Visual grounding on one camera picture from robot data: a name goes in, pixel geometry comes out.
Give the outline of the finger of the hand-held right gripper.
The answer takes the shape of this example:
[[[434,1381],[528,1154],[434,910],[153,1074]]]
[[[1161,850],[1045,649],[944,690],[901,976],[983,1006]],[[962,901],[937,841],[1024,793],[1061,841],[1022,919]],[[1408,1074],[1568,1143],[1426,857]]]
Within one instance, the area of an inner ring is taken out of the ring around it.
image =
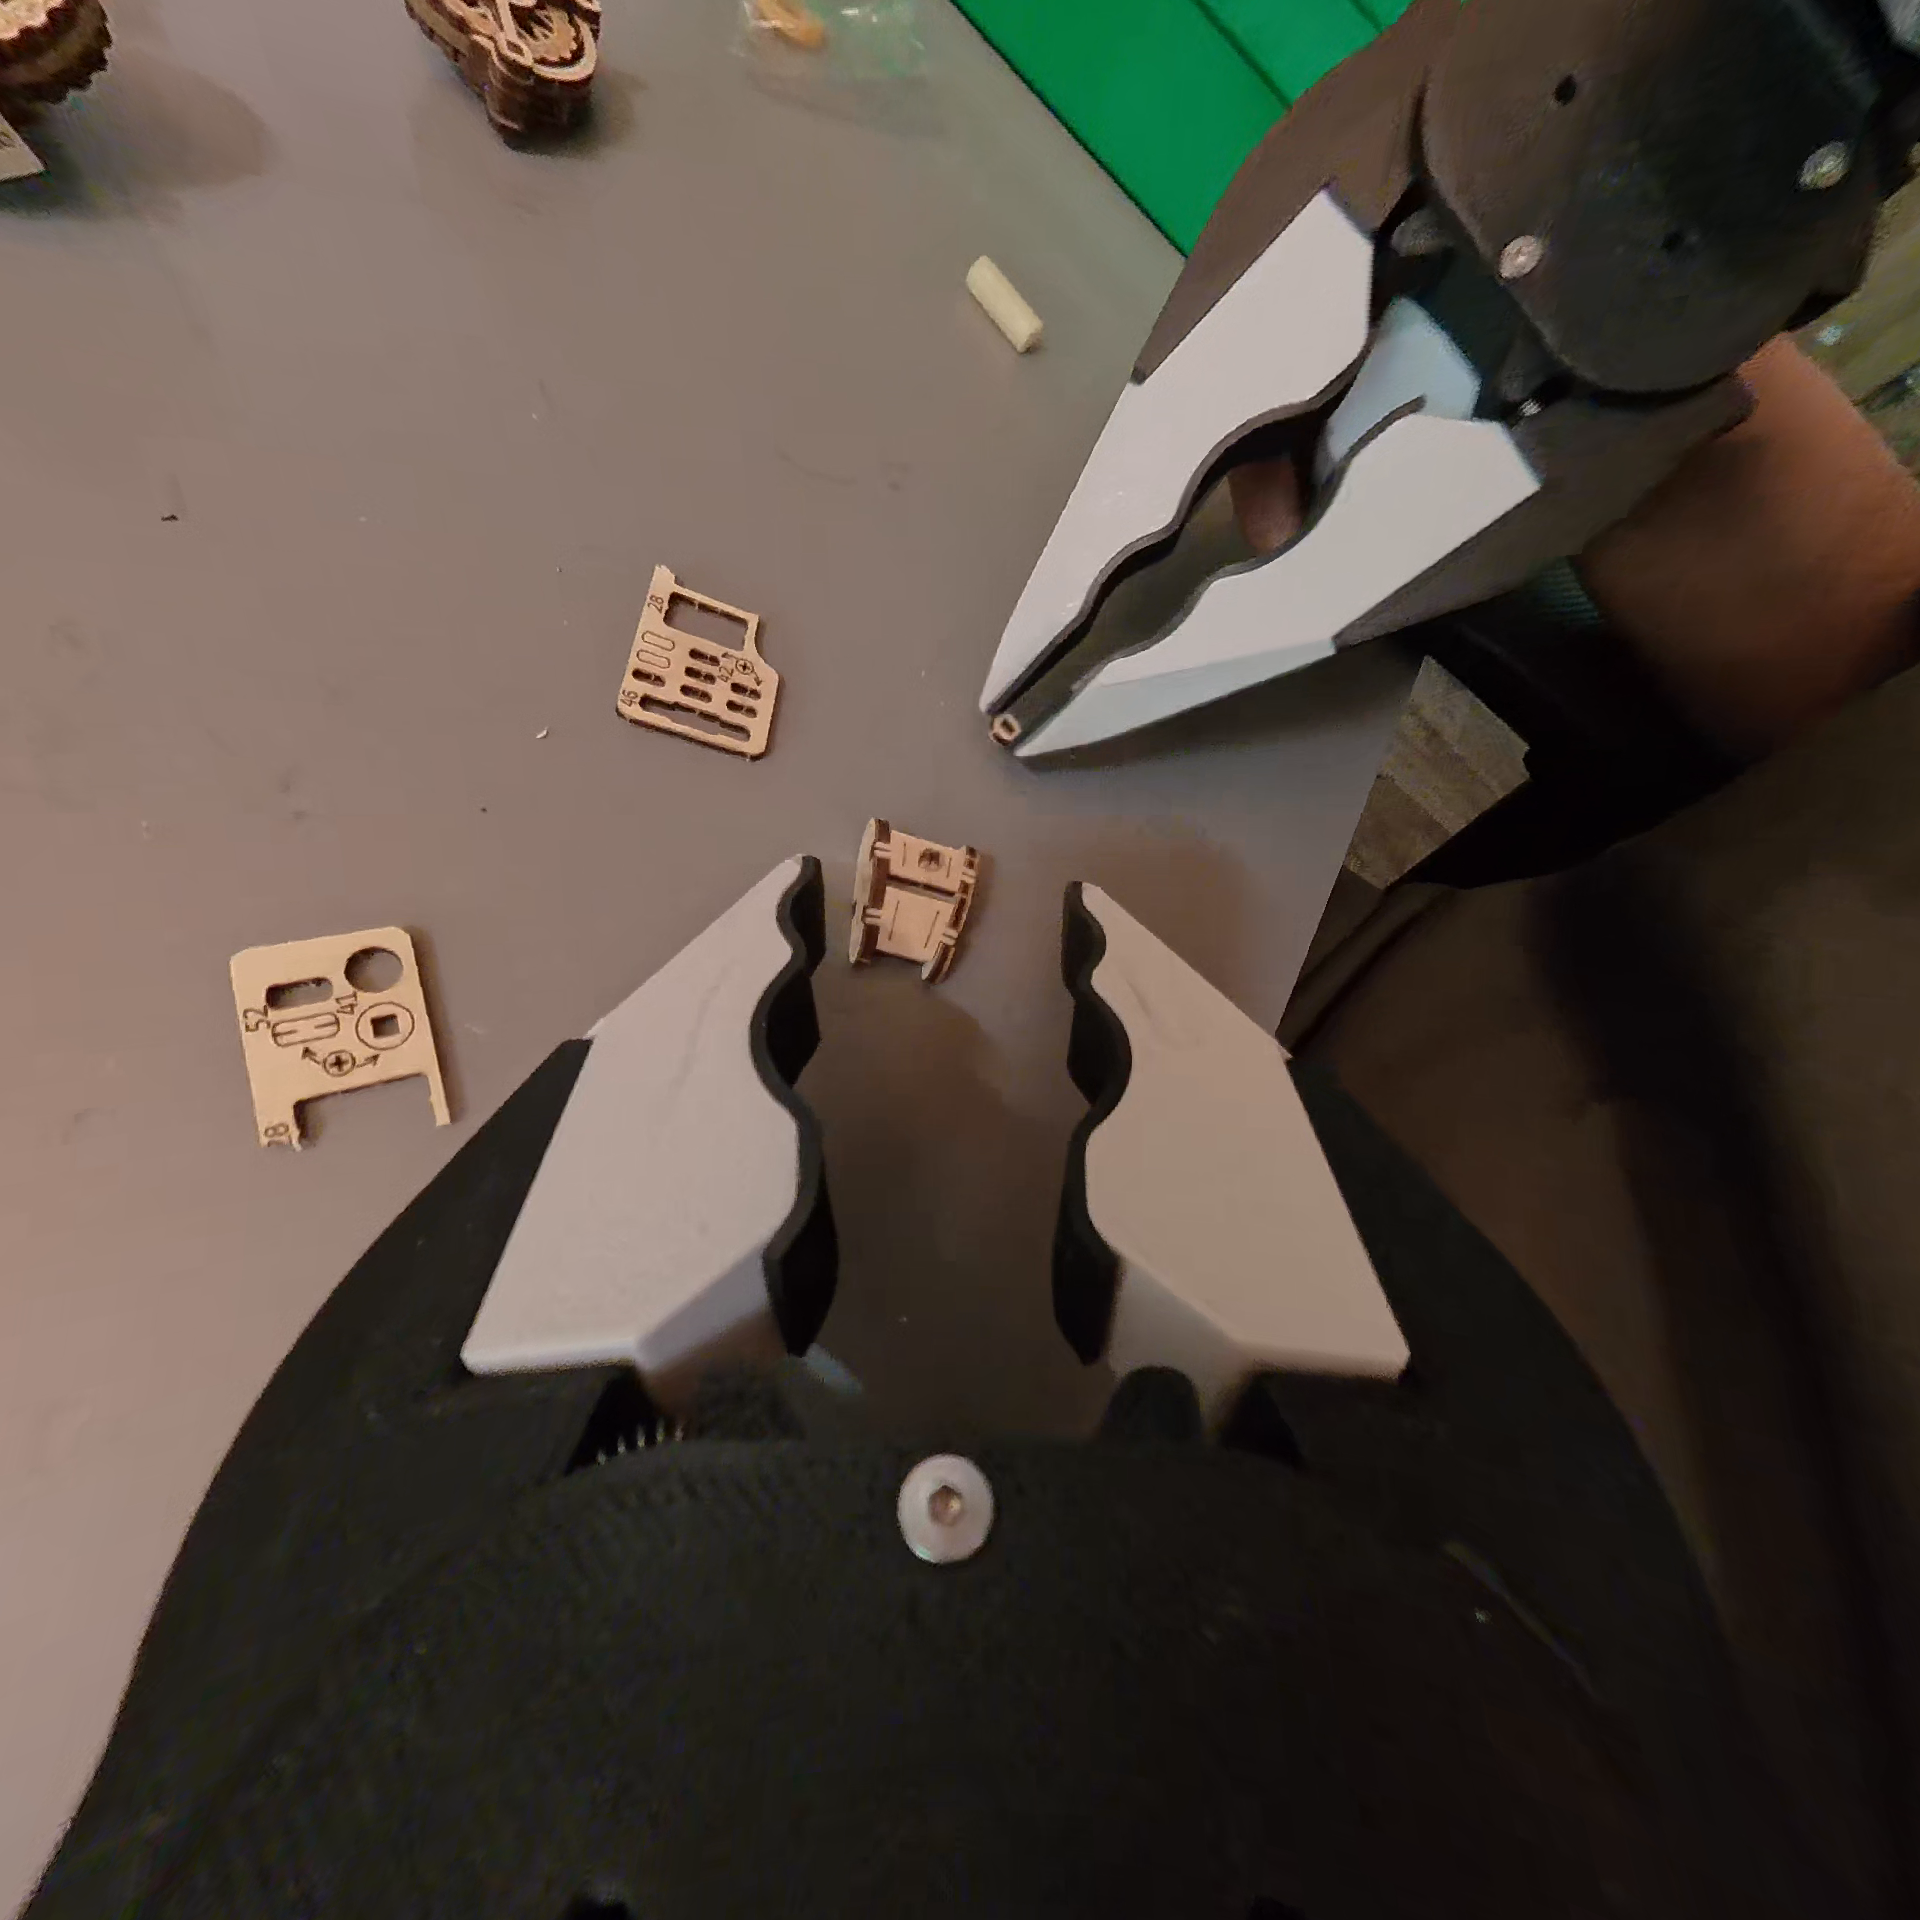
[[[1406,411],[1474,418],[1479,382],[1467,357],[1413,302],[1392,302],[1376,320],[1374,293],[1376,238],[1321,187],[1152,370],[1129,379],[1001,631],[978,702],[990,720],[1054,715],[1106,661],[1179,622],[1214,576],[1159,633],[1093,663],[1088,622],[1102,597],[1182,533],[1209,480],[1255,432],[1330,409],[1335,450],[1310,494],[1305,533],[1337,469],[1381,423]]]
[[[1506,423],[1424,411],[1381,423],[1305,533],[1214,576],[1161,638],[1106,661],[1024,727],[1024,757],[1095,747],[1330,658],[1344,633],[1536,489]]]

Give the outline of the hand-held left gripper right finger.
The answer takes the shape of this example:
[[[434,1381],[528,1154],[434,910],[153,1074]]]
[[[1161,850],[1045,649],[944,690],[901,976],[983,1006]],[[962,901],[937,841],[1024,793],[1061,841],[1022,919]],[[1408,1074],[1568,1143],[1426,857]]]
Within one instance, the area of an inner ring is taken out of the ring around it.
[[[1056,1326],[1221,1429],[1259,1376],[1394,1383],[1410,1351],[1271,1031],[1088,880],[1063,891],[1072,1127]]]

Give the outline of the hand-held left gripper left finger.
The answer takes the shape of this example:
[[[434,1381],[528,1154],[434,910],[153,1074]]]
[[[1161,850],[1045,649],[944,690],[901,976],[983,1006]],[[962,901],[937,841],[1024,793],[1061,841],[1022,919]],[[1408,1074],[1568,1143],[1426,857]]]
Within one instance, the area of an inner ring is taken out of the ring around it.
[[[670,1401],[811,1351],[832,1307],[816,855],[773,866],[585,1038],[462,1346],[473,1376],[622,1365]]]

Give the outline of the small wooden block assembly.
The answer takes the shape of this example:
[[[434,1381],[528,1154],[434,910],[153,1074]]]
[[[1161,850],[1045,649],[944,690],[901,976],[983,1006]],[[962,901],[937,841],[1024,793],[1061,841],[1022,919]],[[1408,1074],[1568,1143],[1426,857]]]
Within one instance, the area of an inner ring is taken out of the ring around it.
[[[887,955],[946,978],[969,921],[983,855],[901,832],[871,818],[859,839],[853,882],[848,960],[864,967]]]

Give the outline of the grey desk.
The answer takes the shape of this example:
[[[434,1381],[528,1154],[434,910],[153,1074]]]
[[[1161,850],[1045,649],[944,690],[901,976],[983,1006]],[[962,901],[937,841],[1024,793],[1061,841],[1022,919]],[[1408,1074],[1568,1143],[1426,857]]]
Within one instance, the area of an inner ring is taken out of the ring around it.
[[[827,1353],[937,1449],[1077,1433],[1061,905],[1275,1022],[1392,654],[1022,763],[976,695],[1182,261],[928,7],[935,119],[777,103],[729,5],[608,5],[517,151],[400,5],[112,5],[5,194],[5,1915],[238,1426],[562,1040],[779,859],[816,974]],[[976,256],[1045,322],[1017,354]],[[631,725],[654,567],[759,613],[768,754]],[[951,971],[848,960],[871,818],[983,855]],[[418,1079],[256,1138],[229,962],[407,928]]]

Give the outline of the person's right hand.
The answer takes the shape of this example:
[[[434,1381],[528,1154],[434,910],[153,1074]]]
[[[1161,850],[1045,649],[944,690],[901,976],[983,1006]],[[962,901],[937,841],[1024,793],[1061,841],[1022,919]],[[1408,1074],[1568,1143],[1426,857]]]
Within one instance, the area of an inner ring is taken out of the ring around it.
[[[1915,667],[1915,482],[1781,334],[1749,416],[1573,562],[1602,622],[1719,752],[1753,763]]]

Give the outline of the small white stick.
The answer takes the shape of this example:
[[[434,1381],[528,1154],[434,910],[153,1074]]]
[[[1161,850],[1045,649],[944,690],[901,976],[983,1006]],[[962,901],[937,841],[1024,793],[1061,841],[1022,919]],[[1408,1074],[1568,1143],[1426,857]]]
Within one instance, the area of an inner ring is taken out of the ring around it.
[[[967,267],[965,286],[971,302],[997,327],[997,334],[1013,352],[1029,354],[1042,345],[1042,315],[1015,288],[994,258],[976,256]]]

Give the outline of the green mat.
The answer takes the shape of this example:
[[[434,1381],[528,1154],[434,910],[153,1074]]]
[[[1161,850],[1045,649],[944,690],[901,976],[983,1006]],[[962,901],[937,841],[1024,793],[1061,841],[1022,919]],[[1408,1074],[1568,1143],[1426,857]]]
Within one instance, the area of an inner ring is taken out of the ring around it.
[[[960,2],[1170,245],[1193,249],[1255,144],[1406,2]]]

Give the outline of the person's dark brown clothing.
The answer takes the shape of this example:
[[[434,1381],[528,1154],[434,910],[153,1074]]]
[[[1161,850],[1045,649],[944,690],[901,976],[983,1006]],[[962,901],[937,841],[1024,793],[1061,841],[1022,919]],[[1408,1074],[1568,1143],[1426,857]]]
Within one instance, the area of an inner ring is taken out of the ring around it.
[[[1915,667],[1568,871],[1399,887],[1282,1038],[1570,1333],[1792,1813],[1915,1915]]]

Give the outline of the wooden offcut with round holes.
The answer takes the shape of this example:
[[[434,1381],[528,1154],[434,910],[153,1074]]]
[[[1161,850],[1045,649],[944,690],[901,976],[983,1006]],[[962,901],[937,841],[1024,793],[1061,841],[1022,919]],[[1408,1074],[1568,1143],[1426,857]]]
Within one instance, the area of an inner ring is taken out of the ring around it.
[[[231,999],[256,1138],[304,1145],[304,1109],[338,1093],[423,1081],[439,1127],[450,1102],[414,935],[359,928],[238,951]]]

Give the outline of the clear plastic bag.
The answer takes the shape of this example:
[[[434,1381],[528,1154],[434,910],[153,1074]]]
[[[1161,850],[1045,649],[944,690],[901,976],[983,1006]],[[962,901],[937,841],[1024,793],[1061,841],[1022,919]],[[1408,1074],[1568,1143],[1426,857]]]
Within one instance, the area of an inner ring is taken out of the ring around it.
[[[869,128],[919,130],[930,96],[923,2],[734,2],[734,57],[768,98]]]

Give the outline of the wooden offcut with slots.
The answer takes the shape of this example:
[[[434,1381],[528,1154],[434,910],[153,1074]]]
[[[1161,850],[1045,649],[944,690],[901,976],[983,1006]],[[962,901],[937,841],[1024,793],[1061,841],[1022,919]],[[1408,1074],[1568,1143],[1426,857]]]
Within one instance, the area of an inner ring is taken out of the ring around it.
[[[773,745],[779,686],[759,613],[654,567],[615,697],[624,720],[754,761]]]

